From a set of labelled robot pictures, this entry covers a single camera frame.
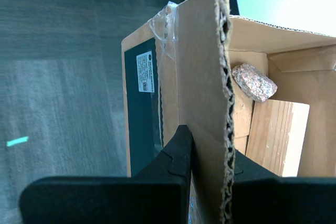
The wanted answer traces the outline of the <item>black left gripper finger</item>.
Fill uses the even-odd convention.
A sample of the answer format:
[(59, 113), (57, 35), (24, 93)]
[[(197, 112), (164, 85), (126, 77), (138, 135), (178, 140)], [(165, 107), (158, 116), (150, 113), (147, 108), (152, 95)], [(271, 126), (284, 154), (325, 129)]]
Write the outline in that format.
[(234, 223), (335, 223), (334, 177), (280, 177), (235, 153)]
[(180, 125), (133, 177), (46, 177), (20, 195), (24, 223), (187, 223), (193, 136)]

